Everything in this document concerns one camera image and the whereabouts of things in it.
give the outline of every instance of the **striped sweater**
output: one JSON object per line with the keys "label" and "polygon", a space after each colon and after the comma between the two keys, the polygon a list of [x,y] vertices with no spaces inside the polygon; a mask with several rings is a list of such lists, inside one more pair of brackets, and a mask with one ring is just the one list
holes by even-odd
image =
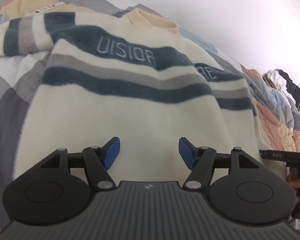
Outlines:
{"label": "striped sweater", "polygon": [[[65,147],[80,152],[113,136],[114,181],[177,180],[189,170],[178,140],[261,161],[242,76],[223,70],[178,25],[140,9],[121,18],[56,12],[0,25],[0,56],[52,49],[19,139],[14,177]],[[227,171],[216,171],[215,177]]]}

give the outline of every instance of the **circular pad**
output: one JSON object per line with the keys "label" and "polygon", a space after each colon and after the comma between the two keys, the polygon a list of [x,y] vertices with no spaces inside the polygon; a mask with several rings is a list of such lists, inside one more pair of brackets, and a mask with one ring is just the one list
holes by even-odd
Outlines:
{"label": "circular pad", "polygon": [[245,182],[235,190],[237,196],[250,203],[263,203],[273,196],[273,190],[261,182]]}
{"label": "circular pad", "polygon": [[45,203],[56,200],[61,196],[63,188],[54,182],[43,181],[26,189],[26,196],[33,202]]}

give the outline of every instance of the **bedsheet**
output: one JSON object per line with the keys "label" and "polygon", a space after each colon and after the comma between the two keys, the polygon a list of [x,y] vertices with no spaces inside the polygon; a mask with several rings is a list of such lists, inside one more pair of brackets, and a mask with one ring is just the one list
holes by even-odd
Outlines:
{"label": "bedsheet", "polygon": [[[0,6],[0,24],[27,15],[53,11],[98,12],[121,17],[134,8],[160,16],[130,0],[10,0]],[[191,32],[179,33],[198,44],[227,72],[241,75],[249,85],[254,107],[255,136],[259,149],[300,152],[300,115],[293,102],[266,86],[260,73],[243,67]],[[41,84],[50,51],[26,56],[0,57],[0,227],[9,223],[2,203],[3,189],[12,181],[14,155],[29,105]],[[284,164],[277,174],[284,177]]]}

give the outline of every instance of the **ribbed black plate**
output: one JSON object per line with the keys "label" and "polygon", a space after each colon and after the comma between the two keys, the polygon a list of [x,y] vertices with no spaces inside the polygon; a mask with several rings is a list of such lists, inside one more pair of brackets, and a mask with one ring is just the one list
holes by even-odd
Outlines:
{"label": "ribbed black plate", "polygon": [[299,240],[300,235],[284,222],[266,227],[232,223],[200,193],[184,191],[177,182],[122,182],[114,191],[96,194],[67,222],[39,227],[14,221],[0,233],[0,240],[21,239]]}

